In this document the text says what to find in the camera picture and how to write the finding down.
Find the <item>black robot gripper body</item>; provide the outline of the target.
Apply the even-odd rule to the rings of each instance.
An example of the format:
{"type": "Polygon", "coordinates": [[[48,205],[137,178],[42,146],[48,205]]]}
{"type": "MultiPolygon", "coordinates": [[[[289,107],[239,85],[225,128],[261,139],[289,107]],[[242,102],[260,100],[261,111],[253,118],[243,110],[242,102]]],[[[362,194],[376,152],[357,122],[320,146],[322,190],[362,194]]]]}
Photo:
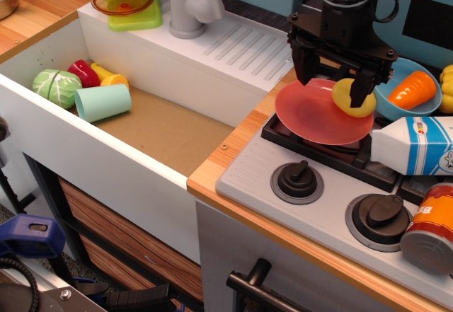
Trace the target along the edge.
{"type": "Polygon", "coordinates": [[[388,23],[397,13],[398,0],[321,0],[320,14],[289,16],[288,42],[315,50],[320,58],[317,74],[321,59],[327,59],[356,73],[377,67],[382,81],[388,81],[398,55],[378,38],[373,25],[388,23]]]}

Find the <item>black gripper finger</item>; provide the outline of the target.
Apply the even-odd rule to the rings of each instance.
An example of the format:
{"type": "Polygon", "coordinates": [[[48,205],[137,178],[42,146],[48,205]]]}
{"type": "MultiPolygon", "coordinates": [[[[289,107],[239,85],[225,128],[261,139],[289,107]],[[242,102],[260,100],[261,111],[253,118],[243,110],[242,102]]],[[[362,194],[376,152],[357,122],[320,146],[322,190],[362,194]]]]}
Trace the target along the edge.
{"type": "Polygon", "coordinates": [[[355,80],[350,89],[350,107],[359,108],[366,97],[372,93],[374,87],[382,81],[377,67],[365,66],[356,73],[355,80]]]}
{"type": "Polygon", "coordinates": [[[292,60],[298,80],[307,85],[316,75],[320,65],[320,58],[315,50],[293,42],[292,60]]]}

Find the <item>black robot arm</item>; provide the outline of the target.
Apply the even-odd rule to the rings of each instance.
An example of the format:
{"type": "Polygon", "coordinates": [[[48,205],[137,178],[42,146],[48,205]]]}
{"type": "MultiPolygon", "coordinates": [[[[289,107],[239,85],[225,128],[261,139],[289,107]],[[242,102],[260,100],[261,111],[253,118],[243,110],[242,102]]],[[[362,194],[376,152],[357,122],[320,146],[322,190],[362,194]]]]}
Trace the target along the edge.
{"type": "Polygon", "coordinates": [[[298,80],[355,72],[349,95],[360,107],[375,86],[387,83],[398,53],[375,33],[375,23],[392,21],[398,0],[321,0],[320,14],[289,16],[288,43],[298,80]]]}

